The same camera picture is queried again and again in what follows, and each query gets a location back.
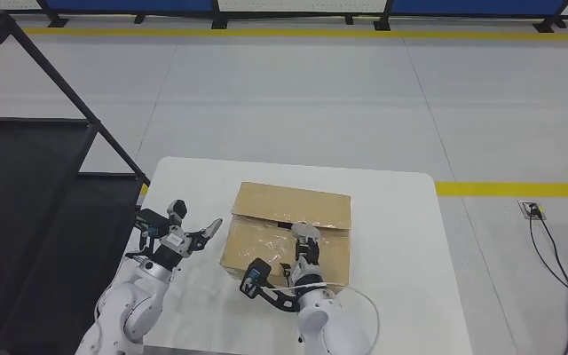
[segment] black cable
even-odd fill
[[[556,263],[558,264],[558,267],[560,267],[560,271],[564,275],[564,279],[566,281],[568,281],[568,276],[566,276],[566,271],[564,270],[562,263],[560,262],[560,257],[558,256],[558,249],[556,249],[556,243],[554,241],[554,238],[552,238],[552,234],[548,230],[547,224],[544,222],[544,219],[542,219],[541,215],[539,215],[539,219],[542,222],[542,225],[544,225],[544,229],[547,231],[547,234],[548,234],[548,237],[550,238],[550,241],[552,241],[552,246],[554,247],[554,256],[556,258]]]
[[[560,282],[561,284],[564,285],[565,288],[568,288],[568,278],[565,277],[565,272],[564,272],[564,268],[562,266],[562,264],[560,263],[560,258],[558,257],[558,250],[556,249],[556,243],[554,242],[554,238],[552,238],[552,235],[550,235],[550,232],[548,231],[547,228],[547,232],[548,232],[548,237],[550,238],[550,240],[552,241],[552,245],[554,247],[554,254],[556,257],[556,262],[558,263],[558,266],[560,266],[560,270],[562,270],[563,275],[565,277],[566,282],[560,280],[560,278],[558,277],[558,275],[556,275],[555,272],[552,271],[552,269],[550,269],[550,266],[548,266],[547,262],[544,261],[544,258],[542,257],[542,255],[540,254],[539,248],[536,246],[536,242],[534,241],[534,235],[533,235],[533,215],[529,216],[529,229],[531,231],[531,239],[532,239],[532,244],[534,246],[534,250],[536,250],[536,253],[539,255],[540,260],[542,261],[542,263],[547,267],[547,269],[550,271],[550,273],[552,273],[552,275],[558,280],[558,282]]]
[[[533,213],[542,222],[542,225],[544,225],[544,229],[547,231],[547,234],[548,234],[548,237],[550,238],[550,241],[552,241],[552,247],[554,248],[554,257],[556,259],[556,263],[558,264],[558,267],[560,267],[560,271],[562,272],[566,282],[563,282],[562,280],[560,280],[558,275],[556,275],[556,273],[553,272],[552,269],[550,269],[547,262],[544,261],[544,258],[540,254],[540,251],[537,248],[536,243],[534,242],[533,229],[532,229],[533,228]],[[536,253],[539,255],[540,260],[547,267],[547,269],[550,271],[550,273],[552,273],[552,275],[558,280],[558,282],[563,284],[565,288],[568,288],[568,276],[566,276],[566,272],[564,271],[564,267],[562,266],[562,263],[560,262],[560,257],[558,256],[558,249],[556,248],[556,242],[554,241],[554,238],[552,237],[552,233],[550,233],[550,231],[548,230],[547,224],[544,222],[544,218],[542,218],[542,214],[540,213],[539,208],[534,204],[531,205],[531,211],[529,213],[529,229],[531,230],[532,244],[534,246],[534,249],[536,250]],[[568,343],[566,344],[566,346],[564,348],[564,355],[568,355]]]

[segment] gray floor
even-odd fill
[[[69,25],[116,28],[128,23],[112,18]],[[209,25],[155,20],[147,26],[153,24]],[[435,27],[393,22],[397,26],[455,30],[452,21]],[[471,28],[531,31],[500,23]],[[420,171],[438,181],[568,179],[568,72],[562,60],[568,43],[33,39],[150,177],[163,156],[176,155]],[[16,43],[0,47],[0,67],[0,115],[80,117]],[[128,168],[106,142],[97,141],[83,170]],[[561,354],[568,334],[568,293],[533,252],[517,199],[439,202],[474,353]],[[568,201],[540,202],[565,260]],[[541,229],[535,232],[551,260]]]

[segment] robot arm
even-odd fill
[[[181,229],[186,212],[184,202],[177,200],[168,207],[169,218],[150,209],[137,213],[135,226],[140,230],[142,250],[126,257],[139,266],[128,280],[99,299],[95,311],[99,316],[83,337],[77,355],[142,354],[142,338],[160,318],[174,268],[194,251],[203,250],[223,223],[217,219],[199,232],[186,233]],[[160,246],[154,252],[155,240]]]
[[[373,344],[369,342],[359,322],[335,300],[333,291],[323,282],[318,263],[320,232],[311,225],[295,224],[292,234],[296,237],[296,263],[289,274],[293,285],[289,289],[294,295],[284,294],[266,280],[272,268],[260,258],[248,266],[241,292],[248,298],[261,296],[285,312],[297,312],[298,341],[304,344],[307,355],[370,354],[376,338]]]

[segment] yellow tape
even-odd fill
[[[62,36],[296,36],[349,38],[445,38],[509,41],[568,41],[568,34],[449,32],[449,31],[374,31],[357,29],[298,28],[24,28],[28,35]]]
[[[438,196],[568,197],[568,183],[438,181]]]

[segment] box flap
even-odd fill
[[[233,214],[271,221],[351,229],[351,197],[243,182]]]

